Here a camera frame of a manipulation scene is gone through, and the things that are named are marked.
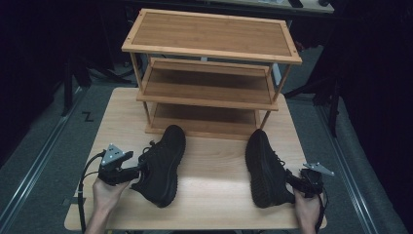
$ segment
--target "dark background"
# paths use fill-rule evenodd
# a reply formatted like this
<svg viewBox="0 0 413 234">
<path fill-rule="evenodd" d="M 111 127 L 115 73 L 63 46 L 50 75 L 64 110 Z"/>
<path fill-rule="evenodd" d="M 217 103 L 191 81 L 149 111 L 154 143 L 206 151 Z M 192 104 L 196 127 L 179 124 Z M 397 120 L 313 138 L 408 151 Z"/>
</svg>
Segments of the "dark background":
<svg viewBox="0 0 413 234">
<path fill-rule="evenodd" d="M 294 19 L 305 47 L 323 45 L 306 90 L 329 103 L 339 88 L 365 154 L 406 228 L 413 209 L 411 153 L 413 6 L 411 1 L 333 1 L 333 17 L 196 1 L 2 1 L 0 4 L 0 165 L 54 101 L 70 58 L 112 69 L 141 7 Z"/>
</svg>

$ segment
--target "top shelf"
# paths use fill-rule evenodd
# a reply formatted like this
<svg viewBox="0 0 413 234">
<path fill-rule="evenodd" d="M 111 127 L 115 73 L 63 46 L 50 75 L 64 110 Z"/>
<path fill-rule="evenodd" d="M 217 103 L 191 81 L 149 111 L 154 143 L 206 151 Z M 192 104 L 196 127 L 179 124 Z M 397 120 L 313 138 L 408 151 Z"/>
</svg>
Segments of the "top shelf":
<svg viewBox="0 0 413 234">
<path fill-rule="evenodd" d="M 122 47 L 131 53 L 301 64 L 285 21 L 142 9 Z"/>
</svg>

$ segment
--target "gray floor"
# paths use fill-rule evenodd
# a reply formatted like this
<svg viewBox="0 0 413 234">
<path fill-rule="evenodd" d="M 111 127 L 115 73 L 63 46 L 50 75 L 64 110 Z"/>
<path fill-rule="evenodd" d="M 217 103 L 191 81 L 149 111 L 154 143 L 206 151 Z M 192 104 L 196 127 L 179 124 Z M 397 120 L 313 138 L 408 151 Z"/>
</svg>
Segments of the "gray floor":
<svg viewBox="0 0 413 234">
<path fill-rule="evenodd" d="M 300 54 L 303 65 L 293 67 L 284 93 L 306 83 L 321 50 L 310 49 Z M 56 101 L 32 124 L 0 170 L 0 233 L 77 233 L 63 225 L 68 201 L 76 190 L 111 92 L 119 86 L 94 79 L 88 90 L 78 91 L 77 105 L 68 118 L 60 116 L 63 94 L 62 89 L 57 91 Z M 307 161 L 321 162 L 336 173 L 335 177 L 324 177 L 329 197 L 328 223 L 320 233 L 407 233 L 365 159 L 343 101 L 339 106 L 337 138 L 331 137 L 325 127 L 327 107 L 313 106 L 311 95 L 288 99 L 287 104 Z M 87 112 L 92 121 L 86 121 Z M 54 132 L 56 126 L 61 127 L 60 135 Z M 40 159 L 46 162 L 45 167 L 31 168 Z M 20 186 L 27 189 L 14 197 Z"/>
</svg>

